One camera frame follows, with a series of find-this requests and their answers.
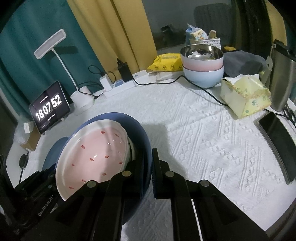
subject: tissue box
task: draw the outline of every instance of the tissue box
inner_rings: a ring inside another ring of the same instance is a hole
[[[271,105],[270,91],[260,82],[259,74],[239,75],[221,81],[221,98],[238,118],[252,115]]]

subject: white textured tablecloth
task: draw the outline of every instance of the white textured tablecloth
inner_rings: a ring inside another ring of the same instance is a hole
[[[219,96],[220,87],[210,91]],[[272,150],[254,124],[264,111],[237,119],[229,108],[184,81],[133,87],[108,99],[103,95],[88,111],[69,115],[40,138],[23,180],[42,169],[58,139],[106,112],[134,117],[171,170],[195,182],[208,179],[263,230],[296,197],[295,181],[286,185]],[[295,140],[292,125],[280,119]],[[121,239],[173,240],[170,201],[155,200],[152,185],[136,214],[123,226]]]

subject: black cable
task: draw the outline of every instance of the black cable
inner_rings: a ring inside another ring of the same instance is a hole
[[[166,83],[159,83],[159,82],[152,82],[152,83],[147,83],[147,84],[139,84],[134,78],[133,80],[135,81],[135,83],[137,85],[153,85],[153,84],[160,84],[160,85],[168,85],[168,84],[172,84],[174,82],[176,82],[178,79],[180,79],[181,77],[183,77],[187,82],[189,82],[190,84],[200,88],[201,90],[203,90],[204,92],[206,92],[208,95],[210,95],[215,101],[217,101],[219,104],[224,105],[224,106],[228,106],[228,104],[222,103],[221,101],[219,101],[216,97],[214,97],[210,92],[206,91],[204,88],[194,84],[193,82],[191,82],[190,80],[188,80],[184,75],[180,75],[178,78],[176,78],[175,80],[171,81],[171,82],[166,82]]]
[[[117,80],[115,74],[112,71],[106,71],[106,73],[112,73],[114,75],[114,82]]]
[[[100,72],[99,72],[99,73],[92,72],[92,71],[89,69],[90,67],[95,67],[95,68],[97,68]],[[89,70],[89,72],[91,72],[92,74],[100,74],[101,76],[104,76],[104,72],[101,71],[101,69],[100,69],[99,67],[95,66],[95,65],[90,65],[90,66],[88,67],[88,70]]]
[[[278,115],[278,116],[283,116],[283,117],[286,117],[285,115],[283,115],[283,114],[278,114],[278,113],[275,113],[276,115]]]
[[[284,116],[295,125],[296,116],[294,112],[289,108],[288,104],[284,106],[283,113],[284,113]]]
[[[146,84],[139,84],[134,78],[133,78],[133,80],[135,81],[135,83],[136,83],[137,85],[153,85],[153,84],[168,85],[168,84],[172,84],[172,83],[176,82],[176,81],[177,81],[178,79],[180,79],[181,77],[183,77],[183,78],[184,78],[187,82],[189,82],[190,84],[192,84],[192,85],[198,87],[199,89],[203,90],[204,92],[206,92],[208,95],[210,95],[210,96],[211,96],[215,101],[217,101],[219,104],[221,104],[221,105],[223,105],[223,106],[227,106],[227,107],[229,107],[228,104],[225,104],[225,103],[219,101],[216,97],[214,97],[214,96],[213,96],[211,93],[209,93],[207,90],[205,90],[204,88],[202,88],[202,87],[200,87],[200,86],[194,84],[193,82],[191,82],[190,80],[188,80],[184,75],[180,75],[180,76],[179,76],[178,78],[176,78],[175,80],[173,80],[173,81],[171,81],[171,82],[167,82],[167,83],[152,82],[152,83],[146,83]],[[278,114],[278,113],[275,113],[275,115],[285,117],[285,118],[286,118],[287,120],[289,120],[289,121],[294,125],[294,127],[296,128],[296,120],[294,121],[294,120],[292,119],[292,117],[289,117],[288,115]]]
[[[93,96],[95,100],[96,100],[98,97],[100,97],[100,96],[104,93],[104,91],[103,91],[103,92],[102,92],[101,94],[99,94],[98,96],[95,96],[95,95],[93,95],[93,94],[89,94],[89,93],[85,93],[85,92],[80,91],[80,89],[79,89],[79,85],[86,84],[86,83],[94,83],[94,84],[85,85],[86,87],[87,87],[87,86],[96,86],[96,85],[98,85],[98,86],[101,87],[101,85],[100,85],[99,83],[97,83],[97,82],[94,82],[94,81],[86,81],[86,82],[83,82],[83,83],[77,84],[77,85],[75,86],[75,87],[78,87],[78,92],[80,92],[80,93],[82,93],[82,94],[85,94],[85,95]]]
[[[20,173],[20,180],[19,180],[19,184],[20,184],[20,181],[22,180],[22,173],[23,173],[24,169],[22,169],[21,173]]]
[[[90,67],[95,67],[95,68],[97,68],[97,69],[99,70],[99,73],[91,71],[91,70],[89,69]],[[107,74],[107,73],[112,73],[112,74],[114,75],[114,82],[117,80],[115,74],[114,74],[112,71],[106,71],[106,72],[104,72],[104,71],[102,71],[99,67],[97,67],[97,66],[95,66],[95,65],[90,65],[90,66],[88,67],[88,70],[89,70],[89,72],[91,72],[92,74],[99,74],[99,75],[101,75],[101,77],[103,77],[103,76],[104,76],[105,74]]]

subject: gray cloth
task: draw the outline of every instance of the gray cloth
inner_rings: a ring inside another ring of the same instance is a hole
[[[258,74],[265,68],[266,60],[259,55],[242,50],[224,53],[224,72],[229,77]]]

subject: yellow package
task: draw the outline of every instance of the yellow package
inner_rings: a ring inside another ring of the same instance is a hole
[[[155,58],[148,69],[153,71],[181,71],[182,62],[179,53],[161,54]]]

